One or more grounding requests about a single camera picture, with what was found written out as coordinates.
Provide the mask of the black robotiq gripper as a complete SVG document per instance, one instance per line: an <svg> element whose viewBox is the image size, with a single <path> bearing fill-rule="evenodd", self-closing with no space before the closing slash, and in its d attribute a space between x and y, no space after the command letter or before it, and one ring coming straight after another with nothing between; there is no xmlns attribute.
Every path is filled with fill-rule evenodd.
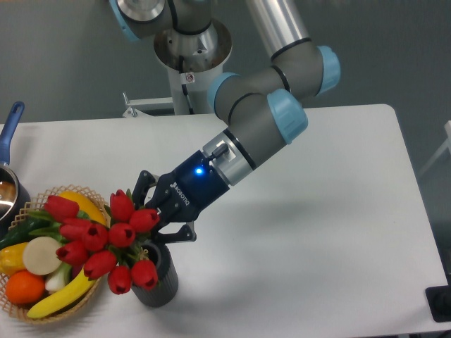
<svg viewBox="0 0 451 338"><path fill-rule="evenodd" d="M209 165L209 159L201 151L195 152L173 171L161 177L142 170L132 191L135 208L144 205L152 187L155 190L151 200L145 204L147 208L160 210L162 222L188 222L175 233L152 232L151 240L162 244L195 242L197 234L194 220L229 190L228 184Z"/></svg>

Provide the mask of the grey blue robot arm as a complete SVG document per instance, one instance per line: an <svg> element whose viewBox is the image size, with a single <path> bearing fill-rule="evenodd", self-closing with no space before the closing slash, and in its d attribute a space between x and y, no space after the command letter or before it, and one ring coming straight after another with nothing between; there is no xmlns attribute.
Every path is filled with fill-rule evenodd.
<svg viewBox="0 0 451 338"><path fill-rule="evenodd" d="M194 221L230 187L290 144L308 125L303 98L332 89L340 62L315 45L293 1L248 1L271 65L253 75L223 71L232 50L228 29L211 14L210 1L112 1L132 41L153 37L171 95L127 102L172 107L177 115L213 113L226 129L170 173L142 172L132 200L159 212L145 235L156 243L193 242Z"/></svg>

